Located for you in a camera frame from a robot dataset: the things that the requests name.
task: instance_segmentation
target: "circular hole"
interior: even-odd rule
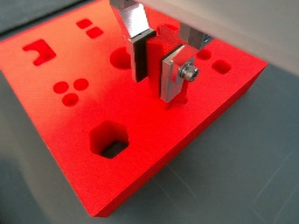
[[[156,32],[157,32],[158,35],[161,34],[161,29],[164,27],[166,27],[172,31],[178,31],[178,28],[174,25],[172,25],[172,24],[160,24],[160,25],[156,26]]]
[[[120,69],[130,68],[130,56],[124,47],[117,48],[109,55],[109,63]]]
[[[78,100],[80,100],[80,98],[76,94],[65,94],[61,99],[61,102],[62,102],[64,106],[72,107],[78,103]]]
[[[82,91],[89,87],[89,82],[85,79],[77,79],[73,82],[73,87],[76,90]]]
[[[200,60],[208,60],[210,58],[210,51],[206,49],[201,49],[200,52],[197,53],[197,58]]]
[[[69,84],[65,81],[57,82],[53,87],[52,90],[56,94],[64,94],[69,89]]]

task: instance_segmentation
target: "bolt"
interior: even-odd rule
[[[180,71],[180,76],[188,81],[188,82],[193,82],[198,76],[198,73],[200,73],[200,69],[188,64],[185,65],[182,68],[181,68],[181,71]]]

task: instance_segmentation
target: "red block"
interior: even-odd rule
[[[177,21],[146,12],[153,28],[160,22],[177,27]],[[82,19],[102,31],[100,35],[89,38],[77,26]],[[41,55],[22,49],[40,39],[56,57],[36,66]],[[197,55],[200,77],[188,87],[188,103],[164,109],[150,96],[148,79],[132,80],[124,46],[108,1],[94,2],[0,44],[4,77],[82,206],[90,216],[101,217],[245,93],[266,65],[213,40]]]

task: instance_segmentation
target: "cutout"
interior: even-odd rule
[[[65,81],[57,82],[53,87],[52,90],[56,94],[64,94],[69,89],[69,84]]]
[[[130,68],[130,56],[124,47],[117,48],[109,55],[109,63],[120,69]]]
[[[89,132],[92,153],[112,159],[128,146],[126,128],[121,124],[104,121]]]
[[[42,39],[36,40],[29,45],[26,45],[22,50],[36,51],[40,55],[37,59],[32,62],[36,66],[40,66],[45,62],[50,61],[56,57],[54,51],[50,49],[49,45]]]
[[[229,63],[222,60],[218,59],[216,60],[212,64],[210,67],[220,73],[220,74],[225,74],[229,70],[230,70],[230,65]]]
[[[76,94],[65,94],[61,98],[61,103],[66,107],[73,107],[80,101],[80,98]]]
[[[84,18],[76,23],[76,25],[82,30],[88,28],[89,26],[92,26],[92,22],[86,18]]]
[[[208,60],[210,58],[210,51],[208,49],[201,49],[196,57],[200,60]]]
[[[86,34],[90,39],[97,38],[102,33],[104,32],[97,27],[93,27],[86,31]]]
[[[73,82],[73,87],[76,90],[82,91],[89,87],[89,82],[85,79],[77,79]]]

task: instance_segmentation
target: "gray table surface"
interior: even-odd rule
[[[90,218],[0,73],[0,223],[296,224],[297,114],[299,78],[269,66],[110,217]]]

